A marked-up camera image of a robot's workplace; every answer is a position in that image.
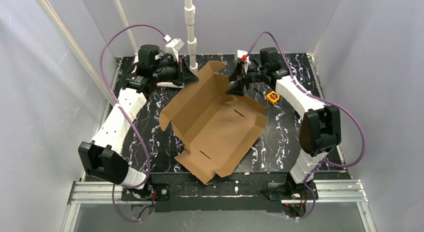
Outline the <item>brown cardboard box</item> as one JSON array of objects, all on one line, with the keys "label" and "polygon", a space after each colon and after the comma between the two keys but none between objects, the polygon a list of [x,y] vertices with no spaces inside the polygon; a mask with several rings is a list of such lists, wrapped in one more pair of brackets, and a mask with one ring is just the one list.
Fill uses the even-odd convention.
[{"label": "brown cardboard box", "polygon": [[175,160],[207,184],[236,169],[268,124],[265,106],[248,96],[226,94],[229,78],[218,74],[221,61],[207,62],[197,73],[199,81],[182,88],[159,116],[184,145]]}]

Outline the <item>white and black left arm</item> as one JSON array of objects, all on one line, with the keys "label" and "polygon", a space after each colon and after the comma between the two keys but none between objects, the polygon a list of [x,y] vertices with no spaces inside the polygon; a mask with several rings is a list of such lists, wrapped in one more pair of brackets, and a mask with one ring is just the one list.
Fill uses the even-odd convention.
[{"label": "white and black left arm", "polygon": [[118,102],[99,131],[89,142],[78,147],[85,173],[97,179],[141,190],[149,176],[132,168],[120,155],[124,139],[141,108],[147,103],[158,83],[184,87],[198,82],[179,56],[184,43],[173,39],[161,53],[157,45],[142,45],[118,94]]}]

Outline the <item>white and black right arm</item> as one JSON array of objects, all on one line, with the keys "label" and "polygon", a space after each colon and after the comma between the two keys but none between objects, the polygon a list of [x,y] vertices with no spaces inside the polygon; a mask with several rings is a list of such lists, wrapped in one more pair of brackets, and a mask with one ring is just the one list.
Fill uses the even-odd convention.
[{"label": "white and black right arm", "polygon": [[302,117],[299,143],[300,154],[289,171],[289,182],[298,185],[313,179],[313,169],[341,142],[340,110],[312,98],[297,79],[283,68],[275,47],[260,50],[260,61],[250,59],[248,52],[238,50],[237,63],[229,81],[227,95],[245,95],[253,83],[263,82],[283,97]]}]

